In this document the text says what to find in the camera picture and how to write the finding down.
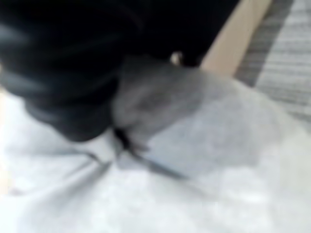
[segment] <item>gray carpet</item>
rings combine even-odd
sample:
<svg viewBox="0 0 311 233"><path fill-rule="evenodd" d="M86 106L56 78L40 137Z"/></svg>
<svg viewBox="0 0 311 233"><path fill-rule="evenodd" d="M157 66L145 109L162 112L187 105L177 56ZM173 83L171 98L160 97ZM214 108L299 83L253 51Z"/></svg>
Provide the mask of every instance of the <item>gray carpet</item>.
<svg viewBox="0 0 311 233"><path fill-rule="evenodd" d="M311 0L274 0L236 76L311 131Z"/></svg>

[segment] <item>black jacket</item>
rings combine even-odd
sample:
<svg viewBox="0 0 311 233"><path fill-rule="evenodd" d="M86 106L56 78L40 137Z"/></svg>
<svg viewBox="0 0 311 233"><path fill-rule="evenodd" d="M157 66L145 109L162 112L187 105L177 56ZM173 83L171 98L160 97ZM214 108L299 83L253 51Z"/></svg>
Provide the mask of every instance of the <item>black jacket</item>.
<svg viewBox="0 0 311 233"><path fill-rule="evenodd" d="M1 84L73 141L100 135L126 54L197 65L238 0L5 0Z"/></svg>

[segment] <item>wooden surface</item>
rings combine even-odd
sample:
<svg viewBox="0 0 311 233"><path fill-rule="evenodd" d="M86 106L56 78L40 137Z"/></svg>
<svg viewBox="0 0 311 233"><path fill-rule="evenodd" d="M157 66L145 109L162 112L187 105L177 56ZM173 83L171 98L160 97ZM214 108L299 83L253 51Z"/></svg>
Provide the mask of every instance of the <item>wooden surface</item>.
<svg viewBox="0 0 311 233"><path fill-rule="evenodd" d="M203 60L202 69L234 75L272 0L242 0Z"/></svg>

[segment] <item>wrinkled fabric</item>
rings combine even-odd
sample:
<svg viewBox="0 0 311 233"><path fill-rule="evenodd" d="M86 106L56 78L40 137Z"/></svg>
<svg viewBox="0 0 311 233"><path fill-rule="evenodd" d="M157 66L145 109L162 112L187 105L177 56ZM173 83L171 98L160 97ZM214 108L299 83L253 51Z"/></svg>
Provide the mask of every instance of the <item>wrinkled fabric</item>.
<svg viewBox="0 0 311 233"><path fill-rule="evenodd" d="M123 68L135 85L114 102L134 154L108 163L7 98L3 232L310 232L311 139L298 123L230 78L136 64Z"/></svg>

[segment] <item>black sleeve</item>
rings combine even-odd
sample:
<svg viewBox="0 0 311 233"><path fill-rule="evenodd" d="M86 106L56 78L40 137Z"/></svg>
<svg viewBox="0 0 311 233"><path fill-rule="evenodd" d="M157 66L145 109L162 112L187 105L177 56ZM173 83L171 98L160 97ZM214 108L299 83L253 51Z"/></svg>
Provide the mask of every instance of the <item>black sleeve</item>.
<svg viewBox="0 0 311 233"><path fill-rule="evenodd" d="M92 1L0 3L0 82L29 113L72 141L110 124L126 36L135 25L118 6Z"/></svg>

